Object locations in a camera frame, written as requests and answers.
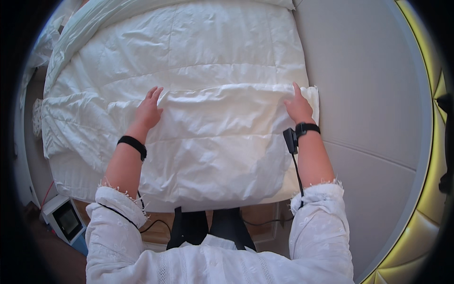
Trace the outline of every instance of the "white quilt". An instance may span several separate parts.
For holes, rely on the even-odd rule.
[[[299,189],[282,101],[292,81],[318,121],[291,0],[167,2],[91,0],[69,20],[42,106],[58,192],[94,201],[116,142],[158,85],[164,112],[148,134],[139,187],[148,211],[290,198]]]

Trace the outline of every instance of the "white blouse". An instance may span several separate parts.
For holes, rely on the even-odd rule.
[[[119,214],[92,203],[86,232],[87,283],[353,283],[350,230],[340,184],[318,184],[291,201],[290,259],[272,252],[237,250],[234,242],[207,235],[200,245],[161,253],[144,250],[139,231]],[[96,202],[139,228],[140,207],[125,194],[99,187]]]

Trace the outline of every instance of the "electronic device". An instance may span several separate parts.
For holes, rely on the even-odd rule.
[[[298,123],[295,126],[295,129],[296,129],[296,131],[294,131],[292,128],[287,128],[286,130],[284,130],[282,132],[282,134],[284,135],[284,139],[285,139],[285,143],[287,144],[288,151],[290,152],[290,154],[293,158],[293,162],[295,163],[296,176],[298,178],[298,184],[300,186],[301,197],[303,197],[304,196],[303,186],[301,185],[300,174],[298,173],[298,165],[296,164],[296,160],[295,160],[295,154],[298,154],[298,138],[300,136],[306,134],[306,132],[308,130],[313,130],[313,131],[317,131],[318,133],[320,133],[320,128],[315,124],[302,122],[302,123]]]
[[[73,245],[86,229],[74,201],[67,196],[55,196],[44,204],[41,213],[57,236],[69,245]]]

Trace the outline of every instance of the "hand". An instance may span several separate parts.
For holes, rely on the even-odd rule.
[[[312,119],[312,108],[307,100],[301,95],[301,90],[298,84],[293,82],[293,88],[295,89],[295,97],[292,101],[284,100],[284,104],[287,108],[287,113],[295,124],[314,123]]]
[[[163,109],[158,109],[158,98],[163,89],[163,87],[159,89],[153,87],[136,110],[134,124],[142,126],[147,132],[161,119]]]

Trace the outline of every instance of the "screen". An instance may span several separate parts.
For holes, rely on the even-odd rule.
[[[62,229],[65,230],[67,234],[70,234],[71,231],[74,230],[74,228],[79,224],[72,210],[63,213],[63,216],[60,217],[60,223]]]
[[[60,206],[52,215],[68,241],[83,228],[71,201]]]

